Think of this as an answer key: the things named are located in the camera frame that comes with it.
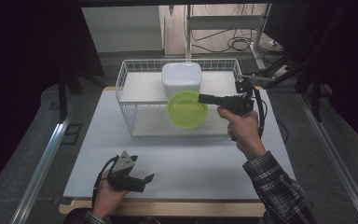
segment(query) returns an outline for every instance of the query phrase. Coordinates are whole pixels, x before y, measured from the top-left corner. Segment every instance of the white container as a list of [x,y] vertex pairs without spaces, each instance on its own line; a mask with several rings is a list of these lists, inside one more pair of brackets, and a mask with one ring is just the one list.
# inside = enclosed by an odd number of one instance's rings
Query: white container
[[171,98],[179,91],[200,91],[202,72],[197,63],[166,63],[161,81],[165,95]]

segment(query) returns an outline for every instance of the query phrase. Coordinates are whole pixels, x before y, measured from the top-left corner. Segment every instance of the hand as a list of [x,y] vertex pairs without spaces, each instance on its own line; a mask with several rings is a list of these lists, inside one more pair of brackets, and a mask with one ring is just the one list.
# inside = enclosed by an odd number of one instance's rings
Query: hand
[[231,113],[222,106],[217,107],[220,118],[229,121],[227,134],[237,138],[237,148],[248,161],[264,156],[267,151],[258,135],[257,113],[253,110],[243,116]]
[[103,173],[100,185],[98,186],[95,204],[92,209],[92,214],[100,219],[105,219],[109,214],[113,213],[126,194],[129,193],[128,191],[114,190],[106,180],[108,173],[108,170]]

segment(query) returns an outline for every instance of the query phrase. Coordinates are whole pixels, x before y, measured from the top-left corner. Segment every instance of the white tabletop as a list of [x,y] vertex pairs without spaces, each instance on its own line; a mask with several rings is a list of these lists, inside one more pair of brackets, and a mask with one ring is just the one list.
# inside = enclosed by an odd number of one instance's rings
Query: white tabletop
[[[263,143],[286,173],[295,178],[267,92],[260,93],[268,106]],[[131,192],[127,198],[159,201],[258,199],[241,167],[246,159],[229,137],[133,138],[115,91],[103,91],[63,196],[90,198],[97,174],[109,159],[123,150],[138,156],[131,176],[144,178],[156,174],[143,193]]]

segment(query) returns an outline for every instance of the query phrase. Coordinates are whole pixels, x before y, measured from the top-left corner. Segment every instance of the gray carpet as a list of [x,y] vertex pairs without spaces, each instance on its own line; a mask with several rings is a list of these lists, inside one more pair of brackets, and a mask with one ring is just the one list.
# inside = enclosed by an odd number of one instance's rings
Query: gray carpet
[[[145,55],[149,58],[159,57],[158,53],[153,52]],[[99,79],[109,85],[114,85],[122,59],[140,57],[146,56],[101,55],[105,77],[99,77]],[[239,57],[241,69],[253,72],[255,64],[249,61],[249,57],[251,56]],[[59,213],[58,206],[102,92],[99,87],[88,81],[82,78],[80,81],[83,91],[79,95],[76,110],[70,122],[72,131],[80,127],[78,138],[68,134],[62,139],[66,144],[61,144],[56,153],[27,223],[62,223],[65,218]],[[308,193],[318,217],[324,223],[358,223],[358,213],[348,193],[342,187],[336,171],[294,93],[295,81],[295,77],[287,80],[274,89],[268,90],[268,95],[273,106],[269,108],[269,111],[273,110],[276,118],[288,130],[288,140],[285,144],[296,179]],[[59,119],[57,101],[56,86],[43,93],[42,105],[34,122],[0,175],[0,223],[8,223],[12,218],[57,125]],[[358,183],[358,135],[340,118],[326,99],[322,100],[321,115],[325,129],[337,145],[340,155]]]

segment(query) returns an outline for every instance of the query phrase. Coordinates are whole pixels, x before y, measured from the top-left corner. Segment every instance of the wire basket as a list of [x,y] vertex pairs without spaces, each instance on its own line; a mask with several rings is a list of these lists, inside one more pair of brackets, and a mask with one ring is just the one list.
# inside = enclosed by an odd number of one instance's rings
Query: wire basket
[[175,127],[166,112],[167,96],[161,83],[166,63],[198,63],[202,72],[200,93],[234,95],[241,79],[236,59],[125,60],[117,78],[117,101],[132,136],[226,136],[227,122],[220,119],[216,105],[208,105],[206,120],[194,129]]

